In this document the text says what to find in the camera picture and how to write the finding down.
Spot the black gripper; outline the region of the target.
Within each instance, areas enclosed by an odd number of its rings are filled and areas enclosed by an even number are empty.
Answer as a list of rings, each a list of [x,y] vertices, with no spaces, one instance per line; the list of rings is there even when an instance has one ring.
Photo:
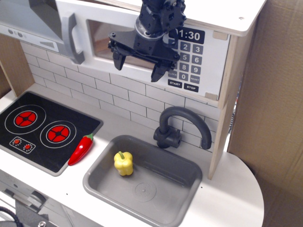
[[[178,52],[168,47],[162,38],[147,39],[134,30],[111,32],[109,39],[116,69],[122,69],[127,56],[153,63],[151,82],[157,82],[180,59]]]

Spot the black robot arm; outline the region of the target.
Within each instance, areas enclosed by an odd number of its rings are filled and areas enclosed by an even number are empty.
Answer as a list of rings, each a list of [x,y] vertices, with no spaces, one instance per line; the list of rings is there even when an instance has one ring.
[[[157,82],[174,70],[180,55],[173,50],[178,42],[176,29],[186,20],[183,0],[144,0],[133,31],[109,34],[108,47],[114,66],[121,70],[127,56],[154,64],[151,81]]]

